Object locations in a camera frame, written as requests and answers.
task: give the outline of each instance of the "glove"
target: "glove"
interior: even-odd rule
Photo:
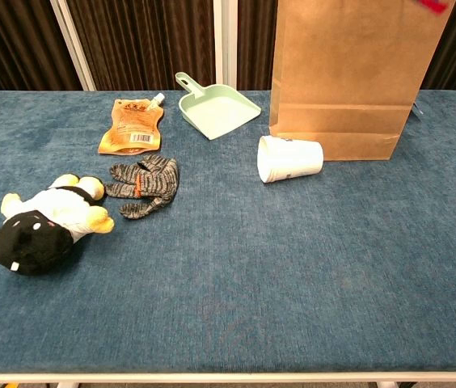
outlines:
[[[106,184],[106,193],[117,198],[153,197],[147,203],[126,204],[120,207],[120,214],[126,218],[138,219],[169,204],[178,190],[179,173],[176,160],[149,155],[137,164],[115,164],[109,172],[113,179],[123,183]]]

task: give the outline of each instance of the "plush toy head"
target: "plush toy head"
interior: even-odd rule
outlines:
[[[74,245],[70,232],[37,210],[20,213],[0,228],[0,264],[22,275],[48,271]]]
[[[71,174],[25,202],[17,194],[5,195],[0,264],[22,275],[38,275],[56,266],[86,234],[109,233],[114,222],[95,204],[103,195],[98,179]]]

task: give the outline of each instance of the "paper bag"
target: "paper bag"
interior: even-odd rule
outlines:
[[[325,160],[390,158],[454,1],[279,0],[270,132]]]

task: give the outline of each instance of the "dustpan handle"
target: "dustpan handle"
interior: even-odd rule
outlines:
[[[194,94],[196,98],[201,97],[205,93],[204,87],[194,81],[194,79],[187,73],[180,71],[179,73],[176,73],[175,77],[176,81],[181,85],[181,87],[183,87],[189,93]]]

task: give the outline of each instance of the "white cap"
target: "white cap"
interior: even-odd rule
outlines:
[[[165,96],[162,93],[158,93],[154,98],[153,101],[156,101],[156,103],[159,105],[162,103],[162,101],[165,99]]]

